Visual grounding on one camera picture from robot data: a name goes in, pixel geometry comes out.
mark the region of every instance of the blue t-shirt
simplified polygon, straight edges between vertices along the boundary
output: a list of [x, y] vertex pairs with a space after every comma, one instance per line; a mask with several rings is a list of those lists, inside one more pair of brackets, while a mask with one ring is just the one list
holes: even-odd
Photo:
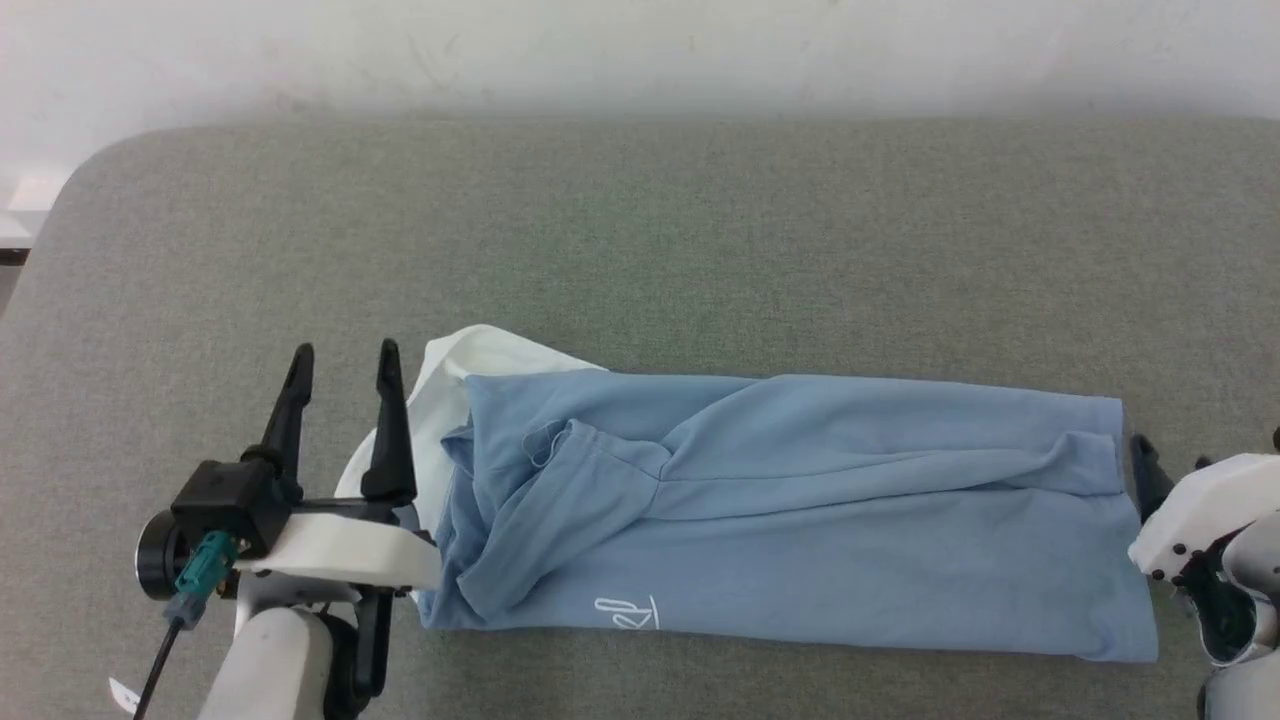
[[1156, 659], [1117, 400], [600, 370], [467, 388], [428, 626]]

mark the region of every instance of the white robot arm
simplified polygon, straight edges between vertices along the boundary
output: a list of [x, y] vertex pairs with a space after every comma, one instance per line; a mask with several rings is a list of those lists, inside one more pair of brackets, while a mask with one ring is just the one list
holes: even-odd
[[[1280, 450], [1280, 430], [1274, 439]], [[1216, 667], [1201, 717], [1280, 716], [1280, 456], [1201, 459], [1174, 486], [1146, 437], [1134, 436], [1132, 450], [1143, 527], [1129, 559], [1196, 612]]]
[[[383, 342], [381, 411], [358, 498], [303, 500], [297, 482], [314, 361], [301, 346], [260, 445], [236, 462], [201, 462], [142, 530], [138, 582], [169, 601], [170, 626], [136, 719], [174, 639], [216, 592], [236, 600], [236, 637], [201, 720], [355, 720], [383, 692], [393, 601], [439, 584], [439, 552], [413, 514], [396, 343]], [[316, 603], [324, 610], [314, 612]], [[355, 623], [330, 614], [332, 603], [349, 603]]]
[[342, 720], [367, 702], [358, 630], [307, 606], [360, 609], [360, 587], [393, 596], [434, 589], [440, 556], [404, 528], [302, 514], [289, 518], [270, 555], [236, 569], [236, 639], [197, 720]]

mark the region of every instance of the gray table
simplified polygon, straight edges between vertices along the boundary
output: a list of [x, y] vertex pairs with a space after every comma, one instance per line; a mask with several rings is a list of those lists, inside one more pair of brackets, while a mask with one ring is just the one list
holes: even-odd
[[[842, 373], [1124, 398], [1171, 469], [1280, 420], [1280, 126], [402, 124], [192, 129], [90, 160], [0, 320], [0, 715], [120, 719], [164, 626], [134, 541], [256, 439], [296, 343], [328, 493], [378, 342], [493, 323], [617, 370]], [[367, 717], [1190, 717], [1162, 659], [892, 652], [621, 632], [428, 633]], [[191, 717], [230, 609], [183, 635]]]

